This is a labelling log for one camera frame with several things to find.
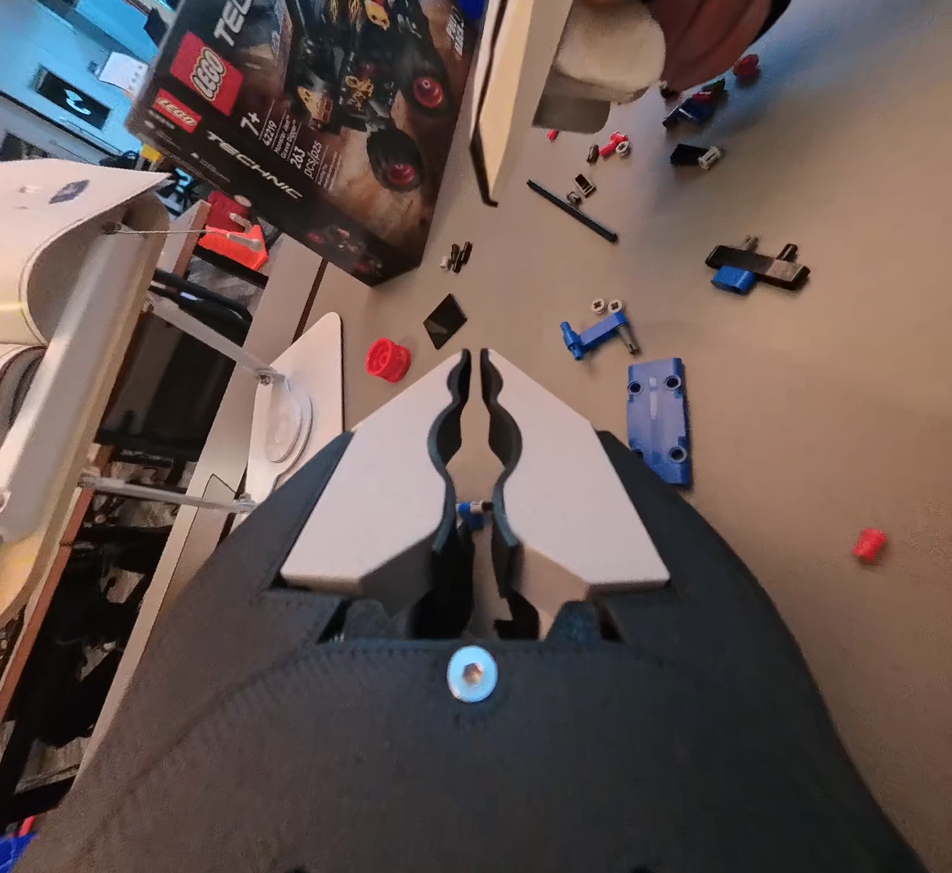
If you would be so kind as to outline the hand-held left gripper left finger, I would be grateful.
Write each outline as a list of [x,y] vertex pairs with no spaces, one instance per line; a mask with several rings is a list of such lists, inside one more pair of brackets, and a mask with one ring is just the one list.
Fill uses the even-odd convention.
[[422,638],[454,638],[473,610],[471,538],[448,465],[462,446],[472,356],[439,364],[349,432],[281,568],[297,588],[379,603]]

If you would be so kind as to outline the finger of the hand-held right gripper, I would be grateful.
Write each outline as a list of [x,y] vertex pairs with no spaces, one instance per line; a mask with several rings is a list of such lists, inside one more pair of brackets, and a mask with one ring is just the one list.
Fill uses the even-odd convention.
[[492,70],[493,50],[507,0],[486,0],[478,49],[473,60],[473,96],[470,108],[470,143],[475,141],[485,89]]
[[496,207],[517,165],[573,0],[507,0],[476,135],[482,201]]

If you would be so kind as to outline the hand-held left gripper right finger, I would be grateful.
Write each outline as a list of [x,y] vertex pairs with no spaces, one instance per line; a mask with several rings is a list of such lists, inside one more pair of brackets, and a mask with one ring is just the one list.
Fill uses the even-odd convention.
[[510,618],[538,637],[565,605],[663,588],[670,573],[590,421],[495,350],[480,352],[492,490],[491,557]]

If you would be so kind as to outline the blue holed panel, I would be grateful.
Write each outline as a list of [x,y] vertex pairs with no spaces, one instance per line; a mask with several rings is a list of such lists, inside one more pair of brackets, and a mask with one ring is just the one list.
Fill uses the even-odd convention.
[[685,370],[680,358],[628,367],[626,438],[629,448],[666,484],[692,485]]

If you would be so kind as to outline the blue angled holed beam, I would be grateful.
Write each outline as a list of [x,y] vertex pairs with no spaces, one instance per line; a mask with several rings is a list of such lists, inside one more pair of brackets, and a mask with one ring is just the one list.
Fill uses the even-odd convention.
[[604,343],[620,339],[617,328],[620,324],[629,323],[625,313],[610,313],[598,323],[582,331],[576,332],[568,321],[560,324],[560,331],[563,336],[565,347],[573,360],[582,361],[589,353],[595,351]]

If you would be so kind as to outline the dark grey holed beam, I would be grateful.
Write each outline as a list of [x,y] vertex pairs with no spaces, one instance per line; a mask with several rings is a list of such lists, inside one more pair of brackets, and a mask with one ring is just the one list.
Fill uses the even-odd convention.
[[759,251],[717,246],[706,259],[706,265],[715,273],[720,267],[733,265],[758,275],[758,284],[768,284],[785,291],[798,291],[808,282],[811,271],[798,260],[782,261]]

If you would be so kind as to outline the grey desk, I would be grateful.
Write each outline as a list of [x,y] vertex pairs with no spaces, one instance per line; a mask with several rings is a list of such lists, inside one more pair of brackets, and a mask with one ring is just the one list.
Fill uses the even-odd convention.
[[[308,323],[341,319],[344,433],[176,568],[24,871],[950,871],[950,0],[792,0],[758,50],[711,173],[669,166],[655,92],[611,116],[634,139],[596,171],[616,246],[525,185],[594,134],[530,133],[490,209],[461,132],[418,269],[325,267]],[[797,245],[803,288],[715,288],[708,254],[750,235]],[[437,351],[449,293],[468,321]],[[573,360],[560,324],[613,299],[641,353]],[[365,371],[380,338],[411,352],[399,383]],[[491,499],[484,348],[595,427],[668,585],[501,637],[492,516],[457,518],[454,638],[284,582],[349,432],[464,349],[448,470],[457,503]],[[689,487],[626,438],[628,367],[666,358]]]

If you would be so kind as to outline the red toy wheel hub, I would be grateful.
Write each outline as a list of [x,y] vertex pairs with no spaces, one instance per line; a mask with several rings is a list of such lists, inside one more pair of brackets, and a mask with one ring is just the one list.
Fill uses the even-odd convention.
[[399,383],[411,367],[411,352],[402,344],[381,337],[368,349],[364,368],[368,375],[389,383]]

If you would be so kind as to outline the long black axle rod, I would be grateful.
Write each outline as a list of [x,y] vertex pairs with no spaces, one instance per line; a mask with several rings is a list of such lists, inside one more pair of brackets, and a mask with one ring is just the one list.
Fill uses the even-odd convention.
[[559,208],[567,216],[583,225],[594,234],[600,236],[610,244],[618,244],[620,240],[619,234],[613,229],[592,218],[589,214],[583,212],[579,205],[572,203],[567,198],[562,198],[556,195],[532,179],[527,180],[527,186],[535,195],[542,198],[542,200],[547,201],[554,207]]

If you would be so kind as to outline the toy truck set box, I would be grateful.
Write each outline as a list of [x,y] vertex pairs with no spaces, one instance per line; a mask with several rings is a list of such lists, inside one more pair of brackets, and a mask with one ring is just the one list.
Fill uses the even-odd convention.
[[128,128],[375,286],[422,262],[474,42],[457,0],[178,0]]

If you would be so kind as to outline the black square printed tile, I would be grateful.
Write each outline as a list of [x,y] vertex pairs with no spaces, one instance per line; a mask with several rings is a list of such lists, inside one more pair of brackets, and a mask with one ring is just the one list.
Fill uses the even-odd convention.
[[452,293],[447,294],[423,319],[422,327],[435,350],[439,351],[467,323],[468,315]]

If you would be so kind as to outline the red bag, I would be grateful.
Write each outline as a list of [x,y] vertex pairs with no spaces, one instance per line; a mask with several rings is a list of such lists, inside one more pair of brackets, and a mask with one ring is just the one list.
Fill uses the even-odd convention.
[[268,262],[264,232],[255,221],[252,203],[221,191],[208,196],[208,217],[197,246],[259,272]]

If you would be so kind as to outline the black wall sign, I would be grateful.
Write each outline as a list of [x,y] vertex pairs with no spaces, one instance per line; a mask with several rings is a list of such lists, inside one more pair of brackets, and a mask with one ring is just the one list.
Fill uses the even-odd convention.
[[32,88],[49,103],[96,130],[102,130],[111,117],[112,111],[108,105],[47,68],[37,70]]

